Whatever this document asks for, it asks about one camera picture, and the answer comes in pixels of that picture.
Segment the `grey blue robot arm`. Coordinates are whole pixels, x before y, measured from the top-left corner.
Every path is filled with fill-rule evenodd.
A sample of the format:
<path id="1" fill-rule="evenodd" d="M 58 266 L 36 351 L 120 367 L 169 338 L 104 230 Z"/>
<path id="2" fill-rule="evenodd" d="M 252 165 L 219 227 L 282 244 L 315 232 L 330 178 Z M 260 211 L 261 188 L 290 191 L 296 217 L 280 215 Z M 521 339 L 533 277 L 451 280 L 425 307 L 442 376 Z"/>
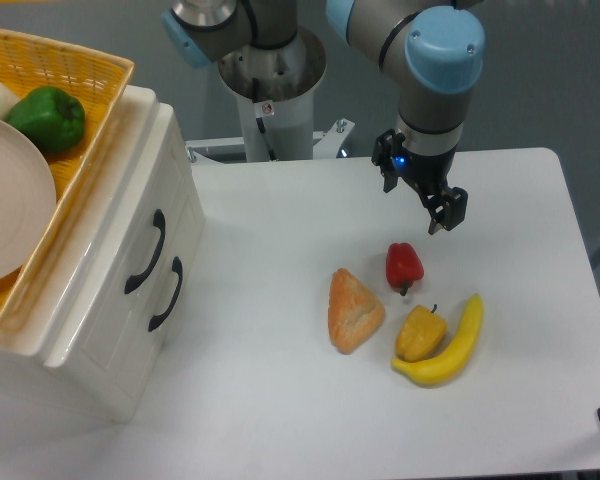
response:
<path id="1" fill-rule="evenodd" d="M 431 232 L 465 217 L 468 195 L 447 181 L 473 88 L 485 32 L 467 1 L 330 1 L 331 28 L 399 88 L 394 128 L 372 161 L 384 190 L 409 185 Z M 238 108 L 250 161 L 313 155 L 313 94 L 326 72 L 318 37 L 298 21 L 294 1 L 176 1 L 164 29 L 185 62 L 216 65 Z"/>

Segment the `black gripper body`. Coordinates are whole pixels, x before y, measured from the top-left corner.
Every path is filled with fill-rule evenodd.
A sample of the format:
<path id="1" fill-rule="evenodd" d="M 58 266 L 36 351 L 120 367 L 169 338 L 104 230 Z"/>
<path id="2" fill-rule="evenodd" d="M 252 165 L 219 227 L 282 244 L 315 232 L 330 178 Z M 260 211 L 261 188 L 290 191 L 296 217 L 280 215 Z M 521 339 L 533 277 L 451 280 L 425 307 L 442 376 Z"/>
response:
<path id="1" fill-rule="evenodd" d="M 438 155 L 416 154 L 402 147 L 395 157 L 399 176 L 423 200 L 440 196 L 449 186 L 447 175 L 456 148 Z"/>

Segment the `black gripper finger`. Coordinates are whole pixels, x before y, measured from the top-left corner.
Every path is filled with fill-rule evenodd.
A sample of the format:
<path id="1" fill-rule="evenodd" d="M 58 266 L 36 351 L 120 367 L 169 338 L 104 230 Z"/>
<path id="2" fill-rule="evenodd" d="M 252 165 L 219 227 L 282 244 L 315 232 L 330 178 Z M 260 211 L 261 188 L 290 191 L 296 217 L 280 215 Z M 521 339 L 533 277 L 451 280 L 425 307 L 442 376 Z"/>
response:
<path id="1" fill-rule="evenodd" d="M 468 193 L 460 187 L 443 186 L 434 194 L 423 197 L 423 205 L 430 215 L 428 233 L 451 231 L 459 226 L 466 215 Z"/>
<path id="2" fill-rule="evenodd" d="M 378 167 L 383 178 L 383 191 L 389 193 L 399 182 L 400 171 L 396 161 L 401 156 L 404 136 L 394 129 L 380 134 L 374 141 L 371 162 Z"/>

